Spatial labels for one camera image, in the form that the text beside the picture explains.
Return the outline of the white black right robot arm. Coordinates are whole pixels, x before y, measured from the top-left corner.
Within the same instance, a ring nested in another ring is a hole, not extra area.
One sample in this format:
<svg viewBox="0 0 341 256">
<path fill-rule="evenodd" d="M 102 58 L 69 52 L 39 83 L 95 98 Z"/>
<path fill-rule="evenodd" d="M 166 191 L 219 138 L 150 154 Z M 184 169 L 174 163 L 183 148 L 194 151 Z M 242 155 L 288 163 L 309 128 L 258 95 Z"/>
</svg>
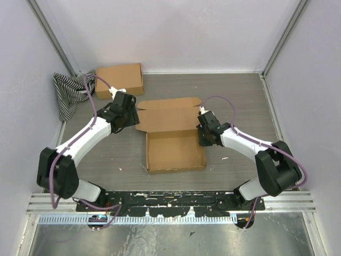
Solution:
<svg viewBox="0 0 341 256">
<path fill-rule="evenodd" d="M 276 197 L 297 186 L 303 177 L 303 171 L 285 142 L 257 140 L 230 123 L 220 123 L 212 111 L 203 107 L 198 112 L 198 121 L 200 146 L 229 148 L 256 164 L 257 177 L 233 190 L 232 202 L 238 209 L 249 209 L 254 199 L 264 195 Z"/>
</svg>

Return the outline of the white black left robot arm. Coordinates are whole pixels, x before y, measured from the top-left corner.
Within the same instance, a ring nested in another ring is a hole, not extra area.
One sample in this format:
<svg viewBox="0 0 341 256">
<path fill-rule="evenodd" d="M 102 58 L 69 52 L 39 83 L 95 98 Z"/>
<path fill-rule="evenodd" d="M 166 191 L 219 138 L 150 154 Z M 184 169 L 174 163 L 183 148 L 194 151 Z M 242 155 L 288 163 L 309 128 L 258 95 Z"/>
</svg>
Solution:
<svg viewBox="0 0 341 256">
<path fill-rule="evenodd" d="M 106 190 L 77 174 L 83 157 L 101 140 L 124 128 L 139 124 L 136 97 L 125 90 L 114 90 L 112 101 L 94 111 L 89 123 L 65 143 L 46 147 L 39 156 L 36 183 L 50 192 L 55 209 L 60 199 L 77 199 L 94 211 L 109 211 Z"/>
</svg>

